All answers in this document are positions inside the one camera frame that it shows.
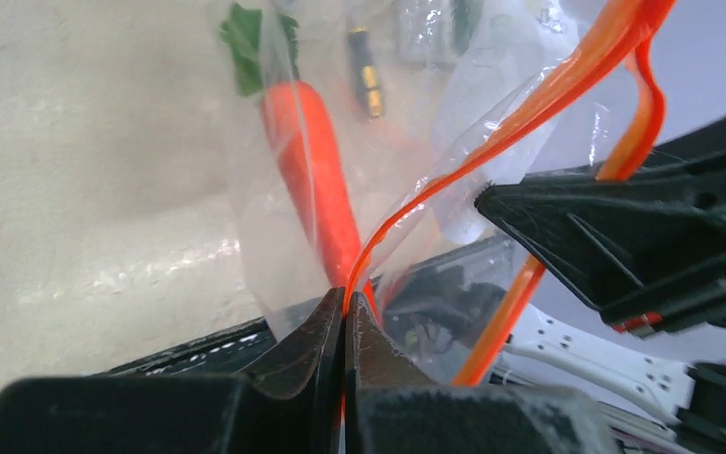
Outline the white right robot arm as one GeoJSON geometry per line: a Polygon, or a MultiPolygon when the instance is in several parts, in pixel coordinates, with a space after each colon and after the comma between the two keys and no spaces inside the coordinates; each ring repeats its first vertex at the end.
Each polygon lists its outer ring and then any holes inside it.
{"type": "MultiPolygon", "coordinates": [[[[616,332],[726,328],[726,116],[663,144],[626,182],[547,173],[489,186],[475,209],[616,332]]],[[[638,353],[535,308],[507,347],[624,397],[687,449],[726,453],[726,365],[638,353]]]]}

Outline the orange toy carrot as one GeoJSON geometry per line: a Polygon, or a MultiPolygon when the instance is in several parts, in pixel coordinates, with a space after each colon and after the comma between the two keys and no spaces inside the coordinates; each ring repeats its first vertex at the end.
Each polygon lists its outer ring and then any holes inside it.
{"type": "Polygon", "coordinates": [[[268,315],[346,285],[361,239],[337,131],[301,64],[302,24],[271,1],[231,1],[216,39],[233,89],[233,209],[252,298],[268,315]]]}

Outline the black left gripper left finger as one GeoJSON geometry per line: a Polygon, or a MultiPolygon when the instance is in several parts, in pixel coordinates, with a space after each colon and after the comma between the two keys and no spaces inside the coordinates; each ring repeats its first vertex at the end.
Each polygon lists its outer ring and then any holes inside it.
{"type": "Polygon", "coordinates": [[[0,453],[334,453],[344,292],[238,372],[32,377],[0,392],[0,453]]]}

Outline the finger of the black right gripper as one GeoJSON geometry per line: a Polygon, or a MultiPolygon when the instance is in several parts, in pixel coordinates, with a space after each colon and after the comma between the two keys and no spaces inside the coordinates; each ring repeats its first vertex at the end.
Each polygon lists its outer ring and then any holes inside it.
{"type": "Polygon", "coordinates": [[[490,185],[475,209],[617,332],[726,328],[726,116],[625,182],[547,173],[490,185]]]}

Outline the clear zip top bag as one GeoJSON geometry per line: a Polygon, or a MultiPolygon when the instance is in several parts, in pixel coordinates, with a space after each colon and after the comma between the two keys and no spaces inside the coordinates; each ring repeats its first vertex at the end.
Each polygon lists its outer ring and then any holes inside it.
{"type": "MultiPolygon", "coordinates": [[[[473,202],[487,183],[521,182],[541,154],[559,115],[624,65],[638,88],[636,112],[597,172],[601,181],[627,180],[647,158],[664,122],[666,101],[649,63],[649,49],[672,10],[669,1],[604,1],[587,33],[558,34],[571,18],[557,1],[411,1],[399,23],[408,44],[467,41],[429,136],[418,139],[393,120],[369,119],[352,87],[346,34],[368,29],[364,1],[271,1],[301,24],[301,64],[309,68],[333,117],[361,248],[343,287],[363,292],[377,313],[395,289],[376,290],[372,273],[397,249],[416,250],[415,229],[432,213],[453,242],[477,239],[484,228],[473,202]]],[[[277,327],[245,277],[233,313],[251,307],[277,327]]]]}

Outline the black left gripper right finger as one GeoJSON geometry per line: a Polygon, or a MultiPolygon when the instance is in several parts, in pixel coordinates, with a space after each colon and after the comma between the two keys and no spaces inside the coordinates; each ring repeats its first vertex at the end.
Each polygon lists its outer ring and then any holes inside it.
{"type": "Polygon", "coordinates": [[[376,323],[364,294],[345,322],[348,453],[616,453],[584,393],[563,387],[456,387],[426,375],[376,323]]]}

